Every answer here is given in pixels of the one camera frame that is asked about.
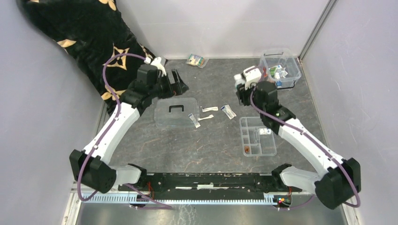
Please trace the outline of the clear box lid black handle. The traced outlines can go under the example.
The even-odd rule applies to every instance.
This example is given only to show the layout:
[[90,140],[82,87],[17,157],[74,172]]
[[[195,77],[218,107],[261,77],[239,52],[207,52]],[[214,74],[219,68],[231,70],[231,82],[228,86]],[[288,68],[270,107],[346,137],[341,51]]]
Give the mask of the clear box lid black handle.
[[154,110],[157,128],[195,127],[190,115],[199,117],[199,106],[195,98],[160,99]]

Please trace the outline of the white plaster strip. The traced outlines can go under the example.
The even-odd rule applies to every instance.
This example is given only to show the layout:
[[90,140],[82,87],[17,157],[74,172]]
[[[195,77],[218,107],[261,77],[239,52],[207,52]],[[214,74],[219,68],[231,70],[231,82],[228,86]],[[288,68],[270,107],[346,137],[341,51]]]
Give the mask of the white plaster strip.
[[213,107],[207,107],[207,108],[201,108],[202,112],[209,112],[209,111],[218,111],[219,108],[217,106],[213,106]]

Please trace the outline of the colourful bandage packet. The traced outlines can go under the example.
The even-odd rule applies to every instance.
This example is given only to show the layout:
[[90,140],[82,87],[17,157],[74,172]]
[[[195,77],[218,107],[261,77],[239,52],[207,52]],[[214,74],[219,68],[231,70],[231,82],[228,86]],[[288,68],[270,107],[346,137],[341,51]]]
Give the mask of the colourful bandage packet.
[[189,55],[185,63],[190,66],[204,68],[207,62],[208,62],[207,58],[192,53]]

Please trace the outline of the clear plastic storage box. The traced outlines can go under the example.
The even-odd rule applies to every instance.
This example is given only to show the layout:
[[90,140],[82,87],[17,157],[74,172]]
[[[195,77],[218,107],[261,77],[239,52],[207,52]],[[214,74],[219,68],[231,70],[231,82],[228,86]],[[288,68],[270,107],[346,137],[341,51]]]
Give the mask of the clear plastic storage box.
[[263,67],[268,79],[275,83],[277,89],[291,89],[301,78],[297,57],[288,48],[265,50],[260,57],[259,65]]

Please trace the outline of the clear compartment organizer tray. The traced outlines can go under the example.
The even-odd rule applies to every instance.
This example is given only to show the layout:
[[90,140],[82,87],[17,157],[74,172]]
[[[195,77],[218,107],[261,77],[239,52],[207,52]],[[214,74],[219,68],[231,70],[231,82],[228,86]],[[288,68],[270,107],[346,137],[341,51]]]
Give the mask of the clear compartment organizer tray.
[[[243,154],[246,157],[273,157],[277,154],[274,133],[259,135],[258,128],[266,128],[260,117],[239,119]],[[251,153],[245,154],[244,147],[250,146]]]

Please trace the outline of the white bottle green label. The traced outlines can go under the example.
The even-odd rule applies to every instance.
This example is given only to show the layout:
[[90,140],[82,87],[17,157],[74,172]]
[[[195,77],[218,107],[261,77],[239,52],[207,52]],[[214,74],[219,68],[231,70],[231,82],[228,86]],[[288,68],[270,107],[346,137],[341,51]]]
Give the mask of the white bottle green label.
[[235,80],[235,86],[239,86],[241,84],[244,85],[246,83],[245,78],[243,77],[242,74],[236,74],[233,76],[233,78]]

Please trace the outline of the teal item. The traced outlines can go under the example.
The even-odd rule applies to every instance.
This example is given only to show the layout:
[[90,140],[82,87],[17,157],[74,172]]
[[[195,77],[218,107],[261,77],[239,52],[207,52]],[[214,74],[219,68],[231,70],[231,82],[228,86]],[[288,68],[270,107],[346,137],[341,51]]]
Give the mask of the teal item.
[[276,65],[273,67],[269,68],[270,75],[274,79],[281,79],[285,78],[288,75],[288,72],[285,67],[282,67],[282,65]]

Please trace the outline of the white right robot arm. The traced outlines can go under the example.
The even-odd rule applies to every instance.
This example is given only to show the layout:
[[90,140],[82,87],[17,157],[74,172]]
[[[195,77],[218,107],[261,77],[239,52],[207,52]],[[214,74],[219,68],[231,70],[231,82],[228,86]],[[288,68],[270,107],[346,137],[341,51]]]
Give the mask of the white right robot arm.
[[310,172],[290,164],[279,166],[271,178],[274,190],[299,188],[332,210],[342,204],[361,206],[361,167],[356,159],[342,157],[311,134],[292,111],[279,103],[273,83],[246,85],[240,81],[235,87],[240,104],[257,111],[263,125],[292,145],[315,169]]

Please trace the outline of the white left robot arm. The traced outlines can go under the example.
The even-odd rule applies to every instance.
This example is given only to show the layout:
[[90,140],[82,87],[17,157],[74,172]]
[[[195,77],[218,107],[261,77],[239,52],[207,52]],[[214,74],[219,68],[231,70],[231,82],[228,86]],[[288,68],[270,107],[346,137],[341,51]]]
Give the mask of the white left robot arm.
[[83,150],[73,150],[69,161],[75,181],[107,193],[115,185],[129,183],[136,191],[147,186],[146,170],[134,164],[111,167],[110,159],[129,128],[152,104],[153,99],[167,99],[184,94],[189,87],[177,69],[169,75],[157,66],[144,64],[137,70],[137,77],[120,96],[114,112],[104,127]]

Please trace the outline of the white blue wipe sachet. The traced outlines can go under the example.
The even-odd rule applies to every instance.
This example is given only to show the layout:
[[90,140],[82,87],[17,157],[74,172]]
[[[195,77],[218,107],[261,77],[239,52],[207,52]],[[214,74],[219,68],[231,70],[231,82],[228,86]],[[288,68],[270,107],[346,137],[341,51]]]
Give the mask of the white blue wipe sachet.
[[195,118],[195,116],[191,113],[188,115],[189,118],[192,120],[195,128],[199,128],[200,127],[200,123],[198,122],[198,120]]

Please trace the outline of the black floral plush blanket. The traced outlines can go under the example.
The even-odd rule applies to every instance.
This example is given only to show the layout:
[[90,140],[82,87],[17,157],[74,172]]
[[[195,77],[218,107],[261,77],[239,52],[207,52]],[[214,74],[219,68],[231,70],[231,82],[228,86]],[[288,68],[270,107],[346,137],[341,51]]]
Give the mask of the black floral plush blanket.
[[130,30],[114,0],[19,0],[36,28],[76,62],[113,113],[116,100],[155,54]]

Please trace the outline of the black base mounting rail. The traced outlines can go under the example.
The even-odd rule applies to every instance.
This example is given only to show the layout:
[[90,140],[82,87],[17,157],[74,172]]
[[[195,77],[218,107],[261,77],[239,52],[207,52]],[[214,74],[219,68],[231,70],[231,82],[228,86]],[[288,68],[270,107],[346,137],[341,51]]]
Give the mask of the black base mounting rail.
[[263,194],[301,191],[258,172],[146,172],[133,187],[155,200],[259,200]]

